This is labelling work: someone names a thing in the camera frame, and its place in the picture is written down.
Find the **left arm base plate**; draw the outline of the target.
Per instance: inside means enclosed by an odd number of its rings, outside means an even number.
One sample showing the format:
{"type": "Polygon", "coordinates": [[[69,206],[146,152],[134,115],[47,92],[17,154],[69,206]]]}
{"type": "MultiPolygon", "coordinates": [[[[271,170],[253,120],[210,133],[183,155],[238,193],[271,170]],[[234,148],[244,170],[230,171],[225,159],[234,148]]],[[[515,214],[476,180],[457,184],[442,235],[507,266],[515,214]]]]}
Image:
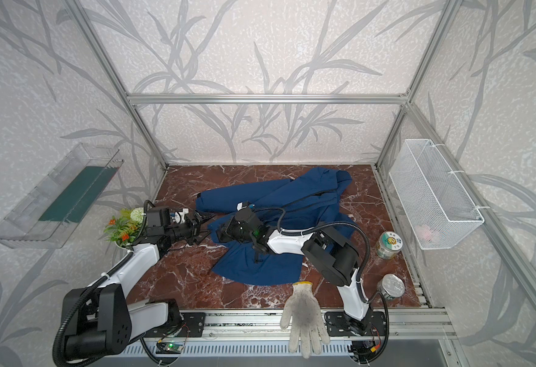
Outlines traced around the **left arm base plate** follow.
{"type": "Polygon", "coordinates": [[[146,333],[145,338],[201,338],[205,328],[205,312],[182,314],[181,324],[156,327],[146,333]]]}

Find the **blue jacket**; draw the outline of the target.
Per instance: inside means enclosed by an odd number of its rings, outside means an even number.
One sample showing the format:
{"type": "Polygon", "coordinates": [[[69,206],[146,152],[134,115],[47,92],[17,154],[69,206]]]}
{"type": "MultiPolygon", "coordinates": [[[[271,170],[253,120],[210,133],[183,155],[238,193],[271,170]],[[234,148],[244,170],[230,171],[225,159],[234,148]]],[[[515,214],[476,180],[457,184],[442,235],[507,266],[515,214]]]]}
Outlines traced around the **blue jacket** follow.
{"type": "MultiPolygon", "coordinates": [[[[219,244],[217,231],[228,222],[239,203],[248,202],[260,209],[259,217],[271,226],[277,224],[285,209],[283,229],[309,229],[319,223],[352,220],[340,212],[341,195],[352,183],[347,171],[312,168],[297,179],[268,180],[218,188],[200,193],[196,209],[204,213],[223,213],[208,224],[211,239],[219,244]]],[[[265,255],[256,252],[250,243],[230,240],[227,252],[212,271],[228,280],[256,286],[295,283],[300,279],[303,255],[265,255]]]]}

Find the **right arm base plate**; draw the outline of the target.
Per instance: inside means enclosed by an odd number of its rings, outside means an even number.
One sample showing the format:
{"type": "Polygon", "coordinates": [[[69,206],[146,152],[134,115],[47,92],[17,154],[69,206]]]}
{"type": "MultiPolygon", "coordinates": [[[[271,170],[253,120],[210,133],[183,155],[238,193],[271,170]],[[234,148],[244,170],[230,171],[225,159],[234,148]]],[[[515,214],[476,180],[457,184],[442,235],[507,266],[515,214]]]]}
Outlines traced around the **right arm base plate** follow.
{"type": "Polygon", "coordinates": [[[329,336],[387,336],[388,320],[382,311],[370,309],[360,321],[342,311],[326,312],[324,318],[329,336]]]}

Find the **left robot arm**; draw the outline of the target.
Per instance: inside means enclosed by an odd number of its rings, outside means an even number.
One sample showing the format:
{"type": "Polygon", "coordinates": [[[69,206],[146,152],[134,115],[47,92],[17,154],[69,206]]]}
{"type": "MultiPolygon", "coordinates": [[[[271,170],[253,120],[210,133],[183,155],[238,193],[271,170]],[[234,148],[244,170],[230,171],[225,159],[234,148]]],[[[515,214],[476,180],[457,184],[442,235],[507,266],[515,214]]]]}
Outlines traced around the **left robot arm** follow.
{"type": "Polygon", "coordinates": [[[127,298],[142,276],[168,252],[178,250],[179,243],[200,244],[208,236],[202,226],[212,218],[211,213],[174,211],[149,200],[113,217],[104,232],[127,254],[98,280],[65,296],[52,347],[55,365],[86,366],[118,355],[136,341],[145,343],[149,335],[188,335],[189,326],[201,334],[204,316],[183,316],[173,299],[131,304],[127,298]]]}

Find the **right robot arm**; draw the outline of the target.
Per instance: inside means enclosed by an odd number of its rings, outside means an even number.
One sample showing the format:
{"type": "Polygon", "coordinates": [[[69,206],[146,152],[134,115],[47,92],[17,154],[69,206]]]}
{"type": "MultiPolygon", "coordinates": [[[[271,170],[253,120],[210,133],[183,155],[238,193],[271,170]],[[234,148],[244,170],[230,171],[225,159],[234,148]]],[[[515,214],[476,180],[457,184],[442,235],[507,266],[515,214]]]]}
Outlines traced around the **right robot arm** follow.
{"type": "Polygon", "coordinates": [[[350,239],[336,230],[338,226],[355,229],[368,244],[368,238],[358,226],[332,222],[310,229],[283,229],[281,222],[271,226],[262,221],[260,211],[249,206],[239,209],[219,226],[216,231],[218,240],[221,243],[250,243],[254,250],[266,255],[304,255],[326,281],[337,287],[343,302],[343,311],[325,313],[329,336],[388,337],[387,302],[383,302],[384,310],[373,310],[361,285],[370,252],[360,258],[350,239]]]}

